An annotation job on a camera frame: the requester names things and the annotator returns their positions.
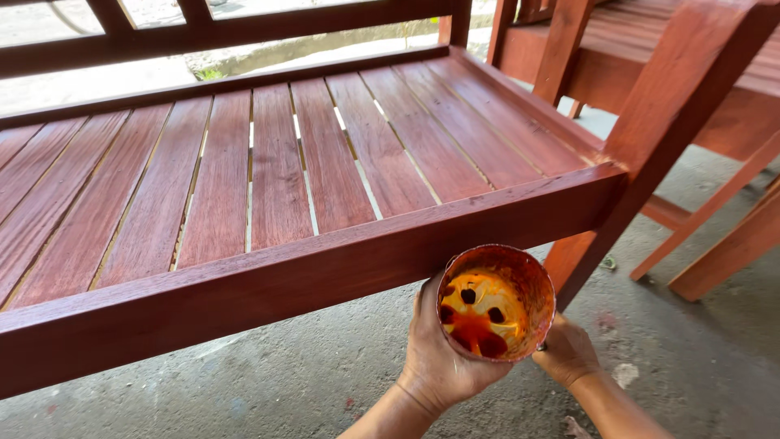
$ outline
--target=concrete floor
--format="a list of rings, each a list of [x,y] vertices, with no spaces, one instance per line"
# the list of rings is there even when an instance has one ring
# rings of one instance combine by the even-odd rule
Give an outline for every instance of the concrete floor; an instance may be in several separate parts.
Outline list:
[[[614,122],[593,109],[582,115],[602,136]],[[738,168],[691,147],[658,193],[695,209]],[[771,168],[780,171],[780,161]],[[628,272],[668,231],[638,216],[612,249],[617,270],[597,270],[567,312],[588,330],[607,370],[638,369],[627,391],[677,437],[765,439],[780,431],[780,248],[700,303],[665,286],[739,221],[772,177],[760,175],[641,284]],[[544,257],[548,248],[534,252]],[[401,371],[418,286],[1,401],[0,437],[334,437]],[[426,437],[563,438],[567,415],[594,432],[572,397],[525,361]]]

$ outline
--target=human hand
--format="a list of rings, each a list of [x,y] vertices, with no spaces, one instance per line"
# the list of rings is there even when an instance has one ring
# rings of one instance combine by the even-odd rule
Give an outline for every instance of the human hand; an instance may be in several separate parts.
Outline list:
[[[467,359],[445,336],[436,313],[444,272],[429,279],[414,298],[406,364],[397,384],[433,416],[482,392],[503,378],[512,363]]]
[[[555,316],[545,343],[547,349],[535,352],[532,358],[567,389],[579,378],[602,371],[587,332],[561,313]]]

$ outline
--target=wrist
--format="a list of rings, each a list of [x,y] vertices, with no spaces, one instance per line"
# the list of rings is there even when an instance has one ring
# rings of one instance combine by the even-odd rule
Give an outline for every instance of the wrist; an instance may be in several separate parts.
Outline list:
[[[436,392],[431,389],[429,383],[412,373],[407,373],[406,370],[401,372],[401,376],[398,377],[395,385],[432,417],[432,420],[438,419],[450,407],[450,405],[441,401]]]
[[[598,368],[583,373],[565,387],[571,394],[575,394],[583,389],[592,388],[593,384],[604,383],[605,380],[611,379],[612,377],[610,377],[609,374],[603,369]]]

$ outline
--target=bench leg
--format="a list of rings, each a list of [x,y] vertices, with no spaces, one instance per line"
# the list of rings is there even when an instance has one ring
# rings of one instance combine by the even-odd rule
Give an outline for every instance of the bench leg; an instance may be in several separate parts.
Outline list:
[[[583,107],[585,104],[583,104],[580,101],[574,101],[572,104],[572,109],[569,110],[569,119],[578,119],[580,117],[580,112],[583,111]]]
[[[653,266],[682,244],[696,229],[731,199],[740,189],[745,187],[766,165],[780,154],[780,133],[775,134],[761,148],[745,161],[742,169],[731,180],[721,186],[707,202],[704,203],[675,232],[666,238],[641,264],[630,274],[631,279],[639,280]]]
[[[728,236],[673,279],[669,288],[694,301],[780,244],[780,187],[762,201]]]

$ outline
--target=bench backrest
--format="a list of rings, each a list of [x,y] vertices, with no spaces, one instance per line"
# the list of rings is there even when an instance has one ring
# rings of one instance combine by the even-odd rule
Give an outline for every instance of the bench backrest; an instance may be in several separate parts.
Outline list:
[[[0,0],[0,6],[40,1]],[[104,34],[0,48],[0,79],[439,16],[452,16],[446,20],[452,43],[465,46],[471,7],[470,0],[369,0],[215,20],[206,0],[178,0],[184,24],[137,29],[121,0],[87,3]]]

